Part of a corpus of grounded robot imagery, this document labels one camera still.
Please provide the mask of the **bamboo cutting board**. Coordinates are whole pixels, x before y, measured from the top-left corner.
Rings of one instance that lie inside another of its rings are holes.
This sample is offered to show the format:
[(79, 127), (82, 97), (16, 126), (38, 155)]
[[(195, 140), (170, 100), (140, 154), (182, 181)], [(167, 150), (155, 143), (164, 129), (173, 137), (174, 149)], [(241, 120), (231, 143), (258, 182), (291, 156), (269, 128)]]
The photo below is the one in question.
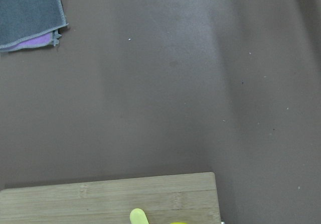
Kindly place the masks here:
[(150, 223), (221, 222), (212, 172), (1, 191), (1, 223), (129, 223), (136, 208)]

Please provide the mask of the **yellow plastic knife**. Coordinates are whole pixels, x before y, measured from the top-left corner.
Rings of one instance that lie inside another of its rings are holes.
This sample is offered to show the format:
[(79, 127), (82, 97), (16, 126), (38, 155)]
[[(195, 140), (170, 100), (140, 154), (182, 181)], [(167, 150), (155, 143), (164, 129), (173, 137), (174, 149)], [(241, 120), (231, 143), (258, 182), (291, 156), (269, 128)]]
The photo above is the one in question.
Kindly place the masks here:
[(140, 208), (135, 208), (130, 212), (131, 224), (149, 224), (145, 212)]

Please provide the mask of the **purple cloth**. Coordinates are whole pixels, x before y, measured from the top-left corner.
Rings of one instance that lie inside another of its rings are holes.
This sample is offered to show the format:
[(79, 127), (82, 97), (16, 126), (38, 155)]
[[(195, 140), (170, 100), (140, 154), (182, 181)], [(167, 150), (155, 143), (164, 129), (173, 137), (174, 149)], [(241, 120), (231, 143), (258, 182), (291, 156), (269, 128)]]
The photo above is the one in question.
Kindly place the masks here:
[(1, 52), (11, 52), (17, 51), (21, 49), (32, 49), (39, 48), (48, 45), (57, 45), (59, 43), (59, 39), (61, 38), (61, 34), (58, 31), (53, 31), (46, 33), (44, 35), (20, 42), (14, 46), (1, 48)]

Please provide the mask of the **grey folded cloth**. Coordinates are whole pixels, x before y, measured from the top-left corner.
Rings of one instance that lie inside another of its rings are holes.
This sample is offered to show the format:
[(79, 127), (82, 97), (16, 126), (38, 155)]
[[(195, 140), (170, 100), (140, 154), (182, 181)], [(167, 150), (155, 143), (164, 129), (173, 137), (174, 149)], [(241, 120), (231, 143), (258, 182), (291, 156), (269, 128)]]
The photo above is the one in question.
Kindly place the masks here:
[(67, 25), (61, 0), (1, 0), (1, 48)]

